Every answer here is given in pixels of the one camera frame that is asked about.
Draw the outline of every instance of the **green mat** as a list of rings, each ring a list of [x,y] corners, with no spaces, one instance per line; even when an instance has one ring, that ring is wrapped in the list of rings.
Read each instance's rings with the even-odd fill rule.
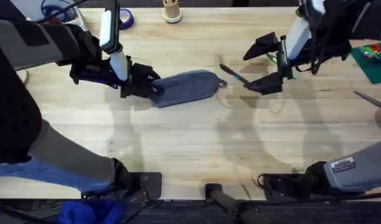
[[[351,54],[372,84],[381,83],[381,63],[366,60],[358,48],[352,49]]]

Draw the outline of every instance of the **tape roll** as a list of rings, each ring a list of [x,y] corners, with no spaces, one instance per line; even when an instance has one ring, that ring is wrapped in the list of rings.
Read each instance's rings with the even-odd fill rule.
[[[134,19],[134,16],[133,14],[131,13],[130,10],[128,9],[120,9],[120,15],[121,16],[128,16],[127,20],[126,21],[122,21],[120,27],[119,27],[119,30],[126,30],[126,29],[129,29],[130,27],[132,27],[135,23],[135,19]]]

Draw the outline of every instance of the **black cable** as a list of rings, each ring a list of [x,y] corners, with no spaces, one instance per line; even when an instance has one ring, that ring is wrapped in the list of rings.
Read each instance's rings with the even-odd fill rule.
[[[349,7],[351,7],[353,5],[353,3],[355,3],[357,0],[350,0],[349,2],[347,2],[347,4],[345,6],[342,7],[342,9],[338,10],[337,13],[335,14],[335,18],[337,19],[338,16],[346,11]],[[330,26],[327,28],[327,31],[326,31],[326,36],[325,36],[325,39],[324,39],[324,43],[323,43],[323,46],[322,46],[322,49],[321,49],[321,52],[320,52],[320,55],[319,57],[317,58],[317,64],[315,65],[314,63],[311,62],[311,68],[309,69],[306,69],[304,71],[301,71],[298,67],[296,67],[297,71],[299,72],[305,72],[305,71],[308,71],[308,70],[311,70],[312,74],[316,75],[318,73],[318,70],[320,68],[320,66],[322,65],[322,63],[324,62],[323,60],[323,56],[324,56],[324,51],[325,51],[325,48],[326,48],[326,44],[327,44],[327,41],[329,39],[329,36],[332,34],[332,30],[333,30],[333,26],[334,26],[334,23],[336,22],[336,20],[333,20],[331,21],[330,23]]]
[[[22,221],[26,221],[29,223],[36,223],[36,224],[57,224],[55,222],[50,222],[41,218],[32,217],[30,215],[23,214],[21,212],[18,212],[14,209],[9,208],[8,206],[5,206],[0,203],[0,211],[5,213],[6,215],[9,215],[10,217],[20,219]]]
[[[319,70],[319,67],[320,67],[319,59],[318,59],[318,53],[317,53],[318,42],[317,42],[316,32],[317,32],[316,28],[311,30],[311,35],[312,35],[311,40],[312,40],[312,46],[313,46],[312,60],[311,60],[311,72],[312,72],[313,75],[317,74],[317,72]]]
[[[41,2],[41,5],[40,5],[41,13],[44,15],[44,17],[50,16],[52,14],[52,12],[54,12],[54,11],[63,11],[63,7],[56,5],[56,4],[49,4],[49,5],[45,6],[46,1],[48,1],[48,0],[43,0]],[[64,2],[68,6],[70,5],[70,3],[65,1],[65,0],[56,0],[56,1]],[[73,17],[76,18],[77,17],[76,10],[74,8],[72,8],[72,11],[73,11]],[[70,21],[70,16],[68,15],[67,11],[62,12],[61,14],[63,14],[65,16],[65,19],[63,20],[64,22]]]
[[[78,2],[75,2],[75,3],[73,3],[73,4],[69,5],[69,6],[66,6],[66,7],[64,7],[62,10],[60,10],[60,11],[58,11],[58,12],[55,12],[55,13],[51,14],[50,16],[47,16],[47,17],[45,17],[45,18],[43,18],[43,19],[40,19],[40,20],[38,20],[38,21],[36,21],[36,22],[37,22],[37,23],[43,23],[43,22],[50,21],[51,19],[55,18],[55,16],[57,16],[57,15],[59,15],[59,14],[61,14],[61,13],[64,13],[64,12],[66,12],[68,9],[71,9],[71,8],[73,8],[73,7],[75,7],[75,6],[78,6],[79,4],[84,3],[84,2],[86,2],[86,1],[88,1],[88,0],[79,0]]]
[[[155,206],[160,206],[162,204],[164,204],[165,201],[162,201],[162,202],[156,202],[156,203],[148,203],[146,204],[145,206],[143,206],[142,208],[140,208],[136,213],[132,214],[132,216],[130,216],[123,224],[128,224],[131,220],[133,220],[137,215],[139,215],[145,208],[148,208],[148,207],[155,207]]]
[[[35,212],[41,212],[41,211],[53,211],[53,210],[58,210],[62,207],[62,205],[57,205],[55,207],[52,207],[52,208],[36,208],[36,209],[33,209],[32,211],[35,211]]]
[[[174,202],[179,202],[179,203],[181,203],[180,200],[170,200],[170,201],[165,201],[165,203],[168,203],[168,206],[170,206],[170,204],[171,204],[171,203],[174,203]],[[177,208],[182,209],[182,210],[183,210],[183,209],[201,209],[201,208],[208,207],[208,206],[210,206],[210,205],[212,205],[212,204],[214,204],[214,203],[215,203],[215,201],[206,202],[205,200],[203,200],[203,205],[192,206],[192,207],[186,207],[186,208],[184,208],[184,207],[170,207],[170,209],[177,209]]]
[[[257,184],[258,184],[258,186],[259,186],[261,189],[266,190],[265,186],[260,182],[260,179],[261,179],[262,176],[264,176],[264,174],[260,174],[260,175],[258,175],[258,177],[257,177]]]
[[[277,205],[295,205],[303,203],[318,203],[318,202],[341,202],[341,201],[351,201],[351,200],[367,200],[381,198],[381,193],[367,194],[367,195],[346,195],[346,196],[336,196],[331,198],[319,198],[319,199],[306,199],[306,200],[296,200],[289,202],[244,202],[249,205],[267,205],[267,206],[277,206]]]
[[[53,217],[55,217],[55,216],[57,216],[57,215],[58,215],[58,214],[50,215],[50,216],[48,216],[48,217],[44,217],[44,218],[41,218],[41,219],[43,219],[43,220],[47,220],[47,219],[53,218]]]

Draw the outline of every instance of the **light wood tabletop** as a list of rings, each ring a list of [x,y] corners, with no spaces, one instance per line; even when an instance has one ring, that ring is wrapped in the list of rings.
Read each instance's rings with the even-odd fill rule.
[[[182,21],[168,24],[162,9],[131,9],[136,23],[120,32],[124,52],[162,77],[205,69],[228,81],[228,88],[206,100],[157,109],[145,99],[121,99],[104,85],[75,85],[69,66],[43,65],[29,69],[27,87],[44,119],[130,171],[161,172],[162,198],[170,199],[202,199],[211,182],[235,198],[264,199],[253,184],[258,174],[304,172],[314,162],[381,141],[378,109],[353,93],[381,100],[381,85],[371,85],[353,58],[332,59],[316,76],[296,73],[282,93],[268,96],[244,89],[219,69],[222,62],[249,80],[274,72],[265,57],[242,57],[257,37],[287,34],[295,8],[182,10]],[[103,10],[81,12],[99,36]],[[0,178],[0,198],[79,197],[69,187]]]

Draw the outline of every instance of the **label sticker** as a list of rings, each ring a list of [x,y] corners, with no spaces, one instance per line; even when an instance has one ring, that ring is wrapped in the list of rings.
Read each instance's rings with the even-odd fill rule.
[[[332,167],[333,172],[341,172],[355,168],[355,162],[354,158],[348,157],[336,162],[332,162],[330,166]]]

